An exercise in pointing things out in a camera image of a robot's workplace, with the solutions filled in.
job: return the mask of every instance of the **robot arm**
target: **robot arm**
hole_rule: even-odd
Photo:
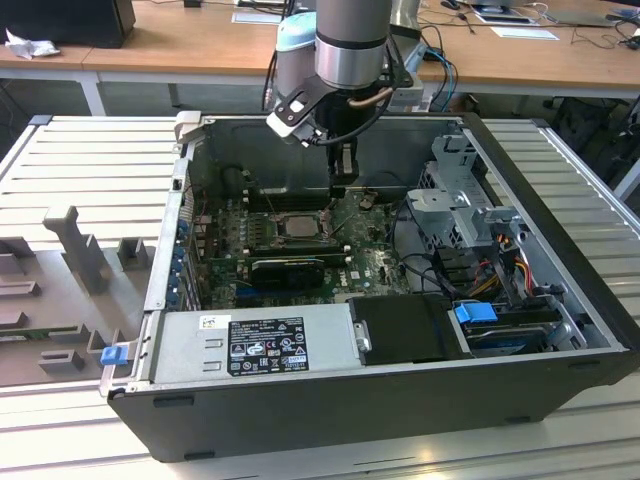
[[[286,97],[267,120],[283,138],[293,134],[305,146],[327,148],[332,188],[358,177],[358,135],[407,81],[402,57],[389,36],[391,12],[392,0],[318,0],[314,71],[292,91],[282,92]],[[279,67],[281,75],[291,78],[295,72]]]

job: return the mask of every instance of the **motherboard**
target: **motherboard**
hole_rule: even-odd
[[[343,303],[410,293],[388,243],[397,202],[348,191],[321,210],[253,211],[228,199],[196,218],[203,306],[211,309]]]

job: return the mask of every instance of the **copper pipe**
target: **copper pipe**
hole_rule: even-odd
[[[347,104],[351,108],[355,108],[355,109],[360,110],[360,109],[363,109],[363,108],[368,108],[368,107],[374,106],[376,103],[378,103],[381,100],[384,100],[385,98],[387,98],[392,93],[393,93],[393,88],[387,87],[387,88],[383,88],[382,90],[380,90],[378,93],[376,93],[372,97],[365,98],[364,100],[356,100],[355,98],[350,98],[347,101]]]

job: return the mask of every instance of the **black plastic cover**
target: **black plastic cover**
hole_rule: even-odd
[[[364,365],[422,363],[462,358],[445,308],[436,295],[357,297],[349,300],[354,323],[366,326],[372,349]]]

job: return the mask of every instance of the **white paper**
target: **white paper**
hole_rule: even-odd
[[[279,25],[281,21],[280,15],[271,15],[269,13],[234,12],[231,16],[232,23]]]
[[[53,42],[48,40],[27,40],[13,35],[9,30],[5,31],[7,32],[7,41],[4,42],[4,46],[11,50],[16,57],[31,60],[33,57],[45,57],[60,53],[60,50],[56,48]]]
[[[548,30],[538,28],[491,27],[496,35],[502,38],[526,38],[530,40],[560,40]]]
[[[202,315],[200,317],[200,330],[227,328],[230,321],[231,315]]]

